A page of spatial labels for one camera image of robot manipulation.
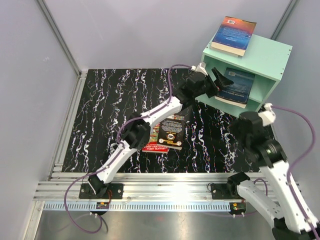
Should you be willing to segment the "dark blue paperback book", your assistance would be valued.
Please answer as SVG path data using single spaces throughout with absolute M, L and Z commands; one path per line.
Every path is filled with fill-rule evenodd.
M 227 67 L 224 76 L 233 81 L 233 84 L 225 87 L 214 98 L 244 109 L 247 106 L 256 75 L 251 72 Z

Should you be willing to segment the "blue orange sunset book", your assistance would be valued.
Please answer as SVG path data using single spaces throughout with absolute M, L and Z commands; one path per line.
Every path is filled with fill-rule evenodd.
M 225 16 L 210 46 L 229 46 L 238 49 L 243 57 L 256 25 L 256 22 Z

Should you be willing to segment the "black paperback book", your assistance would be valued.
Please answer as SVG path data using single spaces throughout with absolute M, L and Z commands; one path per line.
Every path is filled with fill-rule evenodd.
M 171 115 L 159 124 L 157 145 L 181 150 L 185 132 L 185 117 L 182 115 Z

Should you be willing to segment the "red treehouse book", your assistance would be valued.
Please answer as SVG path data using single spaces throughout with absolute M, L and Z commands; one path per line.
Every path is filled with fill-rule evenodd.
M 160 146 L 157 144 L 158 135 L 159 135 L 160 124 L 156 124 L 151 130 L 149 135 L 148 143 L 142 148 L 142 152 L 145 153 L 160 153 L 167 154 L 169 151 L 168 147 Z

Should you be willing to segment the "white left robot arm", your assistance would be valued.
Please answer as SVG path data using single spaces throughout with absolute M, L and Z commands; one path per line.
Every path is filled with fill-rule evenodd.
M 133 113 L 120 127 L 116 140 L 118 146 L 108 160 L 96 172 L 88 175 L 90 193 L 97 199 L 107 195 L 108 186 L 115 174 L 127 159 L 141 150 L 150 140 L 151 130 L 166 119 L 187 107 L 191 106 L 197 97 L 207 95 L 208 98 L 216 96 L 233 81 L 223 76 L 215 67 L 212 73 L 215 79 L 199 64 L 191 67 L 192 74 L 176 90 L 173 90 L 171 72 L 167 73 L 169 97 L 163 103 L 143 113 Z

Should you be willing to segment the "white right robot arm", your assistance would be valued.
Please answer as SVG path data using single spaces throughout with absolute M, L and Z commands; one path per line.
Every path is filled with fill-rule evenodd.
M 281 144 L 268 138 L 264 127 L 274 123 L 272 110 L 246 111 L 239 115 L 231 132 L 238 138 L 247 156 L 255 162 L 271 186 L 277 202 L 260 191 L 243 173 L 230 176 L 226 183 L 229 197 L 249 202 L 269 223 L 276 240 L 318 240 L 320 221 L 301 195 Z

